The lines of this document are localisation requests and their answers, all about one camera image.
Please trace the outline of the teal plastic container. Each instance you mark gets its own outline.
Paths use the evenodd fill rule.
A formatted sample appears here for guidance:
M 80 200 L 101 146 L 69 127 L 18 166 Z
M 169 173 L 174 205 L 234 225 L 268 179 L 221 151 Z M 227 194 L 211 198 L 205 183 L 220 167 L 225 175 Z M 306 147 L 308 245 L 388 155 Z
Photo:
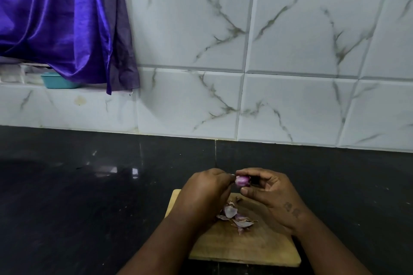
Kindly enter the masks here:
M 81 87 L 80 83 L 69 81 L 56 72 L 45 72 L 40 77 L 47 89 L 77 89 Z

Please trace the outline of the wooden cutting board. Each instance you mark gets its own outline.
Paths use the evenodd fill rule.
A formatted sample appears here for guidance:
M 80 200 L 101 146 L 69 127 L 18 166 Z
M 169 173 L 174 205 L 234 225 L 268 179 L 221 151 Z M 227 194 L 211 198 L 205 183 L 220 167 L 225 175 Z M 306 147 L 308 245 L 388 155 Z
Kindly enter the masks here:
M 196 241 L 191 260 L 243 263 L 263 266 L 299 267 L 302 259 L 292 237 L 270 216 L 266 207 L 231 193 L 240 214 L 254 221 L 247 231 L 238 232 L 234 222 L 217 219 Z

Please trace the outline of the person's left forearm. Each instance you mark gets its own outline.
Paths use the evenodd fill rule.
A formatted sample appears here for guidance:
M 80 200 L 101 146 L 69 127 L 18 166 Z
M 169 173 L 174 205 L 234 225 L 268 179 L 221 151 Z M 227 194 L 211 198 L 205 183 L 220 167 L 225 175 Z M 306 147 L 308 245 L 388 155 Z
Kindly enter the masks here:
M 116 275 L 177 275 L 214 215 L 172 210 Z

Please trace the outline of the pile of shallot peels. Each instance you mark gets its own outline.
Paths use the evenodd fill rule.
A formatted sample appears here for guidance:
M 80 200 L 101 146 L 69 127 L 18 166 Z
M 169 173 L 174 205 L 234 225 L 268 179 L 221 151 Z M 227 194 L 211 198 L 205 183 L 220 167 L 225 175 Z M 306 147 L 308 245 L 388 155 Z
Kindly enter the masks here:
M 257 221 L 240 211 L 240 205 L 243 199 L 240 196 L 230 197 L 224 207 L 216 215 L 220 221 L 229 222 L 231 226 L 237 229 L 239 235 L 250 231 Z

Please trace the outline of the person's left hand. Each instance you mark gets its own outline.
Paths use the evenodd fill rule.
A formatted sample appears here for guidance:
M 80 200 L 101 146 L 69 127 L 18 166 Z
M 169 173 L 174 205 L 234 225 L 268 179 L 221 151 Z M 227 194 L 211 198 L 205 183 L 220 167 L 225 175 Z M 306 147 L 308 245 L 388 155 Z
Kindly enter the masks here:
M 226 204 L 229 194 L 209 191 L 207 170 L 193 174 L 177 196 L 170 215 L 195 227 L 206 225 Z

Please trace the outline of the person's right hand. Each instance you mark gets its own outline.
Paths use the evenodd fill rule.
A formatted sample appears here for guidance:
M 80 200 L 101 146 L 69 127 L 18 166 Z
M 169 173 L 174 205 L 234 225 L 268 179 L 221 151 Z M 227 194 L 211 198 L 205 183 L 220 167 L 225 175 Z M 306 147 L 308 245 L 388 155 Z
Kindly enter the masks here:
M 268 198 L 250 199 L 265 205 L 287 232 L 298 236 L 311 211 L 286 174 L 263 168 L 244 168 L 235 174 L 258 179 L 259 184 L 251 187 L 265 189 Z

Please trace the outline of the person's right forearm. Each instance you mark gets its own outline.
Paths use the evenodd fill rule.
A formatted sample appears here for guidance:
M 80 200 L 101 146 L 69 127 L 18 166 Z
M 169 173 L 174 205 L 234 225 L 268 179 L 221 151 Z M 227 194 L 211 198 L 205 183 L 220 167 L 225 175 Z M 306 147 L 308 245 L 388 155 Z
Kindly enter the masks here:
M 313 212 L 294 209 L 292 216 L 294 236 L 315 275 L 373 275 Z

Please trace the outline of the purple satin curtain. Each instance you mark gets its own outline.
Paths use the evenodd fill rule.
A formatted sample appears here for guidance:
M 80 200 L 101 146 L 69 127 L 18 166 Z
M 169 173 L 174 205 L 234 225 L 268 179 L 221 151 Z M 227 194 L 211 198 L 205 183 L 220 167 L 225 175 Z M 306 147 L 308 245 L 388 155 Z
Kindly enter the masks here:
M 109 95 L 140 87 L 126 0 L 0 0 L 0 57 L 106 84 Z

